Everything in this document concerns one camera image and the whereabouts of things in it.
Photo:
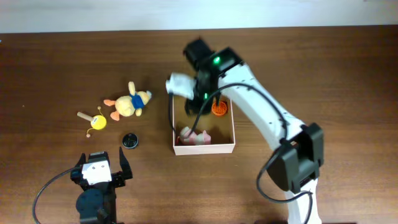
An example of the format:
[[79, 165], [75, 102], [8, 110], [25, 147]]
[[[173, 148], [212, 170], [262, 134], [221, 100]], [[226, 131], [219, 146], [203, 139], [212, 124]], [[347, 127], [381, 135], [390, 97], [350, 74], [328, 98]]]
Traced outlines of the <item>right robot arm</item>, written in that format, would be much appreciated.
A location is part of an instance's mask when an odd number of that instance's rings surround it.
[[258, 192], [269, 201], [288, 205], [288, 223], [321, 223], [316, 188], [324, 163], [324, 133], [289, 113], [259, 83], [249, 65], [227, 47], [218, 52], [197, 39], [184, 56], [196, 71], [187, 114], [198, 118], [211, 111], [221, 95], [252, 121], [272, 149], [256, 177]]

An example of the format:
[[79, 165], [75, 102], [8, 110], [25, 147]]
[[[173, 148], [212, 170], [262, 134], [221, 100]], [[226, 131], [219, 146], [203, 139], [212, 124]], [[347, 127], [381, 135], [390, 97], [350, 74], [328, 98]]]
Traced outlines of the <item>orange round puck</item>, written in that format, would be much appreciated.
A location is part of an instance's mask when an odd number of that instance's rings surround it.
[[215, 116], [224, 116], [228, 112], [228, 104], [226, 101], [219, 101], [218, 103], [216, 101], [213, 102], [212, 107], [211, 107], [211, 112]]

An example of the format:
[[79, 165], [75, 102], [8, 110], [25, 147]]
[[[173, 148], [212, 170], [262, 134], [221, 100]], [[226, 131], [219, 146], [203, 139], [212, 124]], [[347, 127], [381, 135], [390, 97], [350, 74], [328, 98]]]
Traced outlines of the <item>pink white bunny figurine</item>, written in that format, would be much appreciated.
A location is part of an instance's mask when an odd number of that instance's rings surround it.
[[179, 141], [181, 144], [190, 146], [209, 145], [211, 136], [206, 131], [197, 134], [187, 126], [180, 131]]

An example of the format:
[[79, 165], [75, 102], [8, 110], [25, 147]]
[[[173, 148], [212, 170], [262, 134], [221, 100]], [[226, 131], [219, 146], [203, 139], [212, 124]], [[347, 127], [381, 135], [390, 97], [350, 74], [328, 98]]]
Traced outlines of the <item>black round puck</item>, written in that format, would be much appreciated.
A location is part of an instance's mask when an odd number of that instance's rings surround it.
[[134, 133], [128, 133], [122, 138], [122, 145], [126, 149], [135, 149], [139, 144], [139, 138]]

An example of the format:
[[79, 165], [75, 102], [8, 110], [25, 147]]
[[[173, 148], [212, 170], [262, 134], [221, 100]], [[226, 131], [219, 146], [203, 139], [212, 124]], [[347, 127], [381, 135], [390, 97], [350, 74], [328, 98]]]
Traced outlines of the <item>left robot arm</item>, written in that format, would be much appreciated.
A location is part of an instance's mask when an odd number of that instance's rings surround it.
[[119, 172], [111, 172], [110, 160], [106, 151], [82, 154], [72, 169], [70, 179], [79, 185], [83, 192], [76, 200], [76, 210], [80, 223], [117, 223], [116, 189], [124, 187], [133, 178], [131, 166], [123, 150], [119, 149]]

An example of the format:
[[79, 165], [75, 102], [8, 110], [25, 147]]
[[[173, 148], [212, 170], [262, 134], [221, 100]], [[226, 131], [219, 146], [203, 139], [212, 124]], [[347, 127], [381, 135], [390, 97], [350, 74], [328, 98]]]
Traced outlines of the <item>yellow wooden rattle drum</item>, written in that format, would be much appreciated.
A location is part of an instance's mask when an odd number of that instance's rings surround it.
[[91, 130], [102, 130], [107, 125], [107, 120], [104, 117], [103, 113], [101, 112], [101, 107], [98, 106], [97, 109], [99, 111], [99, 114], [97, 114], [95, 116], [89, 116], [82, 112], [77, 112], [77, 114], [76, 114], [78, 117], [90, 122], [91, 128], [87, 129], [87, 131], [86, 131], [87, 138], [91, 137], [91, 134], [90, 134]]

